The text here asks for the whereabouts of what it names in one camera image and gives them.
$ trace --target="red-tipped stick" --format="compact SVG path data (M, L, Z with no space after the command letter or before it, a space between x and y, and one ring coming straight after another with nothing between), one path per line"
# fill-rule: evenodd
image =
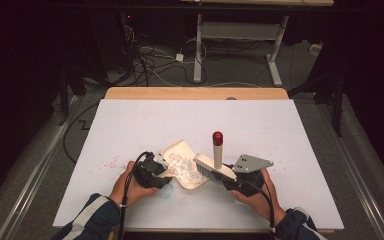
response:
M214 168L220 169L223 159L223 134L219 131L213 133Z

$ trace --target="wooden table edge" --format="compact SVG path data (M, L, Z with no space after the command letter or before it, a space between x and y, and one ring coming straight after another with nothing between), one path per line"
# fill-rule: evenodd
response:
M283 88L112 87L105 99L285 100L289 97Z

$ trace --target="desk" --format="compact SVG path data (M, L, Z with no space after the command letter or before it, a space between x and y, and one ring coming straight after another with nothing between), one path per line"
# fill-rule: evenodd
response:
M223 100L226 97L239 100ZM256 100L268 98L276 100ZM184 139L195 153L211 156L215 130L225 135L224 163L234 163L241 153L270 159L275 166L269 171L282 206L305 208L322 230L343 228L293 101L283 89L235 88L108 90L54 226L72 220L82 207L79 203L86 202L91 193L109 194L127 161L143 151L156 153ZM207 182L188 191L172 180L153 198L129 208L125 229L266 232L268 222L218 184Z
M332 6L333 0L201 0L203 3L222 4L251 4L251 5L298 5L298 6ZM201 53L202 38L230 38L251 40L274 40L273 51L266 55L273 83L276 87L282 86L279 71L275 63L277 53L282 43L283 34L286 30L289 16L283 16L280 24L256 24L256 23L231 23L231 22L207 22L202 21L202 14L198 14L196 33L196 57L193 81L201 82L202 61Z

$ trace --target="red knob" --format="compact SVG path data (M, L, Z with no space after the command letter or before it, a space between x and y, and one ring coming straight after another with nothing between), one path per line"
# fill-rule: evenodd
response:
M214 146L223 145L223 134L219 131L213 133L213 144Z

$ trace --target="black cable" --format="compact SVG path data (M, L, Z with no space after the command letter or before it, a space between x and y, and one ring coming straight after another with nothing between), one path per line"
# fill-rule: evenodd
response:
M186 82L189 82L187 70L186 70L186 68L184 68L184 67L182 67L182 66L171 66L171 67L168 67L168 68L166 68L166 69L164 69L164 70L161 70L161 71L159 71L159 72L156 72L156 74L160 74L160 73L162 73L162 72L164 72L164 71L167 71L167 70L169 70L169 69L171 69L171 68L175 68L175 67L183 69L183 71L184 71L184 73L185 73L185 79L186 79Z
M270 208L270 219L269 219L269 222L270 222L270 230L272 229L275 229L274 227L274 210L273 210L273 202L272 202L272 198L271 198L271 194L270 194L270 190L269 190L269 187L267 186L266 183L264 183L264 185L266 185L267 187L267 191L269 193L269 196L267 196L267 194L261 190L261 188L257 187L255 184L249 182L249 181L242 181L242 183L245 183L245 184L248 184L249 186L252 186L253 188L255 188L256 190L258 190L259 193L261 193L261 195L263 195L263 197L266 199L268 205L269 205L269 208ZM273 231L270 231L270 237L271 238L274 238L273 237Z
M137 65L142 67L142 70L137 70L135 68L134 72L133 72L133 76L135 78L134 84L136 86L144 86L144 85L142 85L142 83L144 83L144 82L146 83L145 87L147 87L149 85L149 77L150 77L150 75L148 75L149 74L148 73L148 68L150 69L150 71L152 71L153 66L148 63L148 58L145 57L144 59L142 57L140 57L140 54L137 54L135 56L135 60L136 60L136 62L138 62ZM145 75L145 79L144 80L140 80L140 78L143 75Z
M147 42L147 43L148 43L148 44L146 44L145 46L149 46L149 47L147 47L147 48L151 48L151 51L150 51L149 53L142 53L142 52L138 51L139 54L144 55L144 56L150 56L150 55L155 51L155 47L154 47L154 45L153 45L151 42Z
M171 61L171 62L168 62L168 63L164 63L163 65L154 66L154 68L165 67L165 66L168 66L168 65L171 65L171 64L174 64L174 63L179 63L179 62L178 61Z
M231 46L233 46L235 48L239 48L238 50L232 50L231 52L242 52L242 51L246 51L246 50L255 50L255 49L257 49L261 45L262 42L263 41L261 41L261 40L253 40L250 46L242 47L242 46L238 46L238 44L248 44L248 43L244 43L244 42L243 43L234 43L234 42L226 42L226 41L224 41L224 43L226 45L231 45Z
M219 58L211 58L211 57L207 56L209 60L219 61L219 60L223 60L223 59L227 58L230 55L230 46L229 46L229 44L226 44L223 40L221 42L218 42L218 41L215 41L215 40L211 40L211 39L209 39L209 40L212 41L212 42L215 42L215 43L223 45L226 48L226 50L227 50L224 53L224 55L222 57L219 57ZM214 48L212 49L212 48L209 47L209 49L207 49L208 55L209 55L210 51L223 51L223 50L222 49L214 49Z
M146 56L155 57L155 58L163 58L163 59L173 59L171 56L158 56L158 55L152 55L152 54L146 54Z
M63 139L62 139L62 146L64 147L64 152L65 154L67 155L67 157L70 159L70 161L72 161L74 164L77 163L76 160L74 160L74 158L70 155L70 153L68 152L67 150L67 146L66 146L66 139L67 139L67 135L68 135L68 132L70 132L70 129L71 127L74 125L74 123L77 122L77 120L79 120L79 118L85 114L87 111L89 111L91 108L95 107L95 106L98 106L99 105L99 102L89 106L88 108L86 108L85 110L83 110L74 120L73 122L70 123L70 125L68 126L68 129L67 131L64 133L64 136L63 136Z
M146 63L149 66L149 69L154 69L155 68L155 61L152 58L146 57L146 56L143 56L143 58L145 58Z
M118 226L118 236L117 236L117 239L118 240L122 240L123 239L123 235L124 235L124 219L126 217L126 208L127 208L127 192L129 191L129 186L130 186L130 182L133 178L133 172L135 171L136 169L136 166L139 162L139 160L146 154L149 154L149 152L143 152L139 155L139 157L136 159L134 165L133 165L133 168L132 170L129 172L129 174L127 175L127 178L126 178L126 181L124 182L124 193L123 193L123 199L121 201L121 206L120 206L120 224Z

